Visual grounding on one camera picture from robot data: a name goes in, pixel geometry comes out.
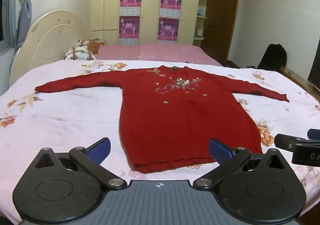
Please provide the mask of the brown wooden door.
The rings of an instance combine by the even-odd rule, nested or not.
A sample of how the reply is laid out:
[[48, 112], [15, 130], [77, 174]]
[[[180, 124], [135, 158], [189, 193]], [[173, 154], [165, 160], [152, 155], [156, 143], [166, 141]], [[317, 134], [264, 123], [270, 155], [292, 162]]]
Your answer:
[[220, 64], [228, 59], [238, 0], [208, 0], [201, 49]]

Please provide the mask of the cream curved headboard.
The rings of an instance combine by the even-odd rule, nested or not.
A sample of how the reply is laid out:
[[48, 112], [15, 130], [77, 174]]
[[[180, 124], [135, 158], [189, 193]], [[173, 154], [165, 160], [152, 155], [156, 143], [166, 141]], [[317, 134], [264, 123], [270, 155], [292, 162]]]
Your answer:
[[88, 39], [88, 29], [73, 13], [55, 10], [45, 14], [35, 21], [15, 53], [9, 86], [34, 68], [63, 60], [80, 39]]

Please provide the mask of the pink mattress cover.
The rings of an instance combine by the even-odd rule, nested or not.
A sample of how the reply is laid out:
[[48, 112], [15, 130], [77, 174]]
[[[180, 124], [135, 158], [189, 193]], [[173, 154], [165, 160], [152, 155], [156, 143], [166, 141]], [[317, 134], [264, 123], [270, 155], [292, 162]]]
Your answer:
[[102, 45], [95, 58], [98, 60], [162, 61], [221, 66], [200, 47], [188, 44]]

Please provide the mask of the black chair with garment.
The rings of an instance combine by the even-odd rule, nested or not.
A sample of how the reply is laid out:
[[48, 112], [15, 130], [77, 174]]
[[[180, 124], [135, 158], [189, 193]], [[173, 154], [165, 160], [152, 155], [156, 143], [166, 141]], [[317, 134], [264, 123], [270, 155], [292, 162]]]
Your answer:
[[261, 59], [257, 69], [281, 73], [286, 67], [287, 53], [280, 44], [270, 44]]

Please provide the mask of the orange striped pillow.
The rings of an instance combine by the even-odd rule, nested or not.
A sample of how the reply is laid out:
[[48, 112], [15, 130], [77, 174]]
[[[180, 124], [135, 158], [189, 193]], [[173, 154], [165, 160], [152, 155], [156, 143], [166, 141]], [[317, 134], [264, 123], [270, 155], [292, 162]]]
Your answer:
[[88, 51], [93, 54], [99, 53], [99, 47], [104, 45], [104, 42], [98, 42], [97, 40], [90, 40], [87, 45]]

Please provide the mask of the floral white bed sheet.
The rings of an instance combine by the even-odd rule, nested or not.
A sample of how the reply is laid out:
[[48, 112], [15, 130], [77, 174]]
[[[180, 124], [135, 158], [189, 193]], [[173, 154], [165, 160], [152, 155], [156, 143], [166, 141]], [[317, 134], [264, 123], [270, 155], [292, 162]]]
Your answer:
[[[206, 174], [215, 163], [191, 165], [175, 170], [141, 174], [127, 162], [119, 137], [122, 94], [119, 88], [78, 89], [53, 94], [35, 94], [36, 86], [50, 81], [110, 70], [157, 68], [160, 61], [57, 61], [35, 68], [18, 79], [1, 96], [1, 217], [13, 224], [21, 218], [12, 202], [14, 187], [44, 147], [67, 152], [89, 146], [103, 137], [111, 140], [111, 153], [103, 162], [117, 176], [132, 179], [189, 179]], [[298, 85], [275, 72], [232, 69], [191, 64], [192, 69], [256, 83], [286, 94], [288, 102], [262, 96], [237, 94], [236, 100], [261, 131], [261, 148], [271, 148], [279, 133], [306, 138], [319, 128], [319, 102]]]

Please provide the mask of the upper left purple poster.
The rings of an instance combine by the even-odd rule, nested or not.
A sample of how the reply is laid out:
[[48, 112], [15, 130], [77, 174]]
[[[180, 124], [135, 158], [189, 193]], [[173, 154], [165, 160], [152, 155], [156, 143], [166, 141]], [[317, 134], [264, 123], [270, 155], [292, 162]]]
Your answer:
[[140, 16], [141, 0], [120, 0], [120, 16]]

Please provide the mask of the red sequinned sweater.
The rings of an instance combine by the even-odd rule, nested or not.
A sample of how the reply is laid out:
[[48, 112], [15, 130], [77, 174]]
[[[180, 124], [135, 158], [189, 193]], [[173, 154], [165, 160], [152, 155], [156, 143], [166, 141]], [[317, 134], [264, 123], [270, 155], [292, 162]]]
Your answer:
[[260, 153], [259, 129], [235, 94], [287, 101], [286, 95], [255, 83], [188, 67], [93, 73], [48, 82], [35, 90], [54, 93], [93, 87], [122, 90], [120, 138], [131, 166], [144, 174], [211, 163], [212, 138]]

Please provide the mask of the corner open shelves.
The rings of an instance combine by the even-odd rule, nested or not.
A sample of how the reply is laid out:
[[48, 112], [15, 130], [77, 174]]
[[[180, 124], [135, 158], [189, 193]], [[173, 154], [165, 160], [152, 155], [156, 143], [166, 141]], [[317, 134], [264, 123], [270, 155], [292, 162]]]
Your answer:
[[204, 40], [203, 31], [204, 25], [207, 20], [206, 8], [208, 0], [199, 0], [197, 8], [196, 26], [194, 33], [193, 45], [201, 46], [201, 42]]

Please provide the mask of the lower left purple poster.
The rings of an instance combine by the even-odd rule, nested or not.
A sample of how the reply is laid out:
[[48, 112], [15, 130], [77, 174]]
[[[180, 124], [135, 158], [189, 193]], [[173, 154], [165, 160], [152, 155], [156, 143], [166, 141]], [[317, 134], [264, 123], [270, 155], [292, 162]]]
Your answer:
[[119, 45], [139, 44], [140, 16], [119, 17]]

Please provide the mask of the upper right purple poster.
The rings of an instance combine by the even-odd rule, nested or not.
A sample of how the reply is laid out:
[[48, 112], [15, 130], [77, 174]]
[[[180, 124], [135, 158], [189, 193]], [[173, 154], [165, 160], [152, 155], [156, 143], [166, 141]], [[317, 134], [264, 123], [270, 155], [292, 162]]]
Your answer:
[[162, 18], [179, 19], [182, 0], [161, 0], [159, 16]]

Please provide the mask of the purple poster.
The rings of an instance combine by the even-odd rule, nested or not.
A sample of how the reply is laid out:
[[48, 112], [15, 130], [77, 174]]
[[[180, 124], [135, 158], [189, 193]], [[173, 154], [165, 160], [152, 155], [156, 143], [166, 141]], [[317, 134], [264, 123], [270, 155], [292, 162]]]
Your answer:
[[140, 16], [141, 0], [120, 0], [120, 16]]
[[140, 16], [119, 17], [119, 45], [139, 44]]
[[159, 16], [162, 18], [179, 19], [182, 0], [161, 0]]
[[177, 18], [159, 18], [157, 42], [176, 43], [178, 39], [179, 19]]

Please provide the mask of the grey blue curtain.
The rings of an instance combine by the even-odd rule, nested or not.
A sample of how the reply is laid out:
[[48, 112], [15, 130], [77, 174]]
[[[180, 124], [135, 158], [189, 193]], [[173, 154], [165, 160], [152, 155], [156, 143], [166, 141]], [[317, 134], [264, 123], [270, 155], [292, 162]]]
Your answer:
[[1, 46], [18, 50], [31, 26], [31, 0], [1, 0]]

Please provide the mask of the lower right purple poster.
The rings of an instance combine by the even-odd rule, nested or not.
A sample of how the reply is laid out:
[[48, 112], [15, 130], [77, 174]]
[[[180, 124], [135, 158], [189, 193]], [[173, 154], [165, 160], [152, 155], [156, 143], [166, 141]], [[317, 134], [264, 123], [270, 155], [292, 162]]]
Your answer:
[[178, 39], [179, 19], [177, 18], [159, 18], [157, 42], [176, 43]]

